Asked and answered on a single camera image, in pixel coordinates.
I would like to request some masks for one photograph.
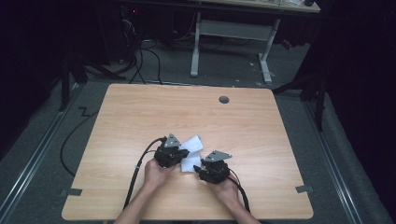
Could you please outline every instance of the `forearm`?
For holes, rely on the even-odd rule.
[[[145,185],[143,186],[128,204],[125,209],[121,212],[115,224],[137,224],[140,222],[143,211],[151,199],[155,188]]]
[[[260,221],[257,220],[253,215],[251,215],[239,201],[227,202],[225,203],[225,206],[231,212],[233,218],[235,218],[238,223],[260,223]]]

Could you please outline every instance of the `black tape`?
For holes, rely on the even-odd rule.
[[[82,189],[63,189],[59,196],[66,197],[67,195],[80,196]]]
[[[89,117],[90,114],[86,114],[85,112],[87,111],[87,106],[79,106],[78,109],[82,109],[81,116],[82,117]]]
[[[296,187],[297,193],[303,193],[303,192],[307,192],[310,193],[312,191],[314,191],[314,189],[312,189],[311,186],[307,186],[307,185],[302,185],[300,187]]]

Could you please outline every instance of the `equipment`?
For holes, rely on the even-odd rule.
[[[161,167],[174,166],[189,155],[190,152],[187,149],[178,148],[181,144],[171,133],[168,138],[164,137],[163,140],[154,154],[155,160]]]
[[[194,170],[199,174],[200,179],[208,183],[219,184],[230,176],[230,169],[224,160],[231,157],[230,154],[214,150],[205,159],[201,160],[205,170],[198,166],[194,166]]]

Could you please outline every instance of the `wire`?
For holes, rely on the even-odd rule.
[[[200,44],[200,48],[201,49],[206,49],[206,50],[213,50],[213,49],[218,49],[219,47],[221,47],[222,45],[223,45],[223,43],[224,43],[224,39],[223,38],[221,38],[221,37],[206,37],[206,38],[203,38],[203,40],[205,41],[205,40],[217,40],[217,39],[219,39],[219,44],[217,45],[217,46],[215,46],[214,48],[205,48],[202,44]]]
[[[112,72],[112,73],[115,74],[115,75],[120,75],[122,73],[125,73],[125,72],[131,70],[135,66],[135,63],[136,63],[135,60],[131,60],[125,67],[121,68],[118,71]],[[88,67],[85,67],[85,71],[90,73],[90,74],[92,74],[92,75],[94,75],[94,76],[98,76],[98,77],[103,75],[103,73],[98,73],[96,71],[91,70]]]
[[[85,119],[84,119],[82,122],[80,122],[80,123],[73,129],[73,131],[72,131],[69,135],[67,135],[67,137],[64,139],[64,143],[62,144],[62,147],[61,147],[61,155],[60,155],[60,157],[61,157],[61,164],[62,164],[62,166],[64,167],[64,169],[67,171],[67,173],[69,173],[71,176],[76,176],[76,174],[73,173],[73,172],[66,166],[66,164],[64,163],[64,146],[66,145],[66,143],[67,143],[67,141],[69,140],[69,138],[73,135],[73,133],[74,133],[85,121],[87,121],[88,119],[90,119],[90,118],[92,118],[93,116],[97,115],[98,113],[99,113],[99,110],[96,111],[96,112],[94,112],[93,114],[89,115],[87,118],[85,118]]]
[[[152,141],[148,147],[146,148],[146,150],[143,152],[142,156],[140,157],[139,161],[137,162],[136,167],[134,168],[134,175],[132,176],[132,180],[131,180],[131,184],[129,186],[129,190],[128,190],[128,194],[126,196],[125,199],[125,204],[123,206],[123,208],[125,209],[125,207],[128,205],[129,201],[131,200],[131,195],[132,192],[134,191],[134,183],[136,182],[136,178],[137,178],[137,174],[139,173],[140,170],[140,165],[142,164],[143,158],[146,156],[146,154],[149,153],[149,149],[152,147],[152,145],[154,145],[156,142],[158,141],[163,141],[163,138],[157,138],[154,141]]]
[[[191,25],[190,25],[189,31],[185,35],[183,35],[181,38],[175,39],[176,41],[188,39],[188,38],[191,38],[191,37],[194,36],[194,35],[191,35],[191,36],[187,36],[187,35],[189,35],[191,30],[192,30],[192,26],[194,25],[196,14],[197,13],[194,12],[194,14],[192,15],[192,21],[191,21]]]
[[[224,42],[227,43],[227,44],[232,44],[232,45],[236,45],[236,46],[252,45],[252,44],[258,42],[258,40],[253,40],[253,39],[240,39],[240,40],[243,40],[243,41],[246,41],[246,42],[238,43],[237,41],[229,40],[228,38],[225,38]]]
[[[232,169],[229,168],[229,170],[230,170],[231,172],[233,172],[233,175],[236,177],[236,180],[238,180],[238,184],[240,185],[241,182],[239,181],[238,175],[236,175],[236,173],[235,173]]]
[[[188,46],[191,46],[191,45],[194,44],[194,41],[193,41],[193,40],[191,40],[188,44],[181,44],[181,43],[179,43],[179,42],[187,42],[188,40],[190,40],[190,39],[193,38],[193,37],[194,37],[194,35],[189,36],[189,37],[186,37],[186,38],[184,38],[184,39],[182,39],[182,40],[175,40],[174,43],[175,43],[176,45],[179,45],[179,46],[188,47]]]
[[[158,57],[158,55],[157,55],[154,51],[152,51],[152,50],[150,50],[150,49],[142,49],[142,50],[148,51],[148,52],[154,54],[155,57],[157,57],[157,60],[158,60],[158,72],[157,72],[157,77],[158,77],[158,80],[160,81],[160,84],[162,85],[163,82],[161,81],[161,77],[160,77],[160,72],[161,72],[160,57]]]
[[[135,31],[135,29],[134,29],[134,25],[133,25],[130,21],[128,21],[128,20],[122,20],[122,21],[123,21],[123,22],[126,22],[126,23],[129,25],[128,28],[124,27],[124,28],[127,29],[126,32],[129,33],[129,32],[130,32],[130,29],[132,28],[132,34],[135,35],[135,34],[136,34],[136,31]]]
[[[146,84],[146,80],[143,79],[142,75],[140,74],[140,68],[142,68],[143,65],[143,53],[142,53],[142,49],[139,49],[140,52],[140,65],[137,66],[137,70],[134,73],[134,75],[132,76],[131,80],[129,81],[129,84],[131,84],[134,81],[134,78],[137,76],[137,74],[139,74],[140,78],[142,79],[143,83]]]
[[[245,190],[242,188],[240,184],[238,184],[235,180],[232,178],[228,177],[229,180],[231,180],[235,185],[238,187],[239,191],[241,191],[242,194],[242,199],[244,200],[245,208],[247,209],[248,212],[250,212],[250,207],[248,206],[248,196],[245,193]]]

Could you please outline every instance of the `desk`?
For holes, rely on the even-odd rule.
[[[228,104],[220,96],[230,99]],[[111,220],[121,212],[134,167],[154,139],[173,133],[179,141],[199,134],[205,157],[226,162],[241,181],[258,219],[302,218],[313,210],[274,95],[265,89],[125,85],[109,86],[63,210],[67,220]],[[143,163],[153,157],[148,154]],[[134,194],[144,180],[139,172]],[[232,219],[195,173],[180,165],[148,205],[143,219]]]
[[[285,4],[282,5],[275,4],[274,1],[265,2],[262,0],[199,0],[199,4],[202,4],[202,2],[206,2],[212,4],[219,3],[219,4],[236,5],[242,7],[257,7],[257,8],[270,8],[270,9],[278,9],[278,10],[300,11],[305,13],[320,12],[320,8],[316,3],[312,7],[307,7],[306,5],[304,5],[304,1],[302,0],[291,0],[291,1],[300,5],[297,7],[292,7],[286,3],[289,2],[289,0],[285,0]],[[194,43],[194,51],[192,53],[191,76],[192,77],[198,76],[200,35],[216,35],[216,36],[224,36],[224,37],[235,37],[235,38],[266,41],[266,46],[263,49],[263,52],[259,54],[259,62],[262,69],[262,76],[264,78],[264,82],[266,84],[272,84],[271,74],[268,69],[268,64],[266,60],[270,48],[272,46],[272,43],[274,41],[279,23],[280,23],[280,19],[276,19],[272,26],[252,25],[252,24],[226,22],[226,21],[201,20],[201,13],[198,12],[197,21],[195,25],[195,43]]]

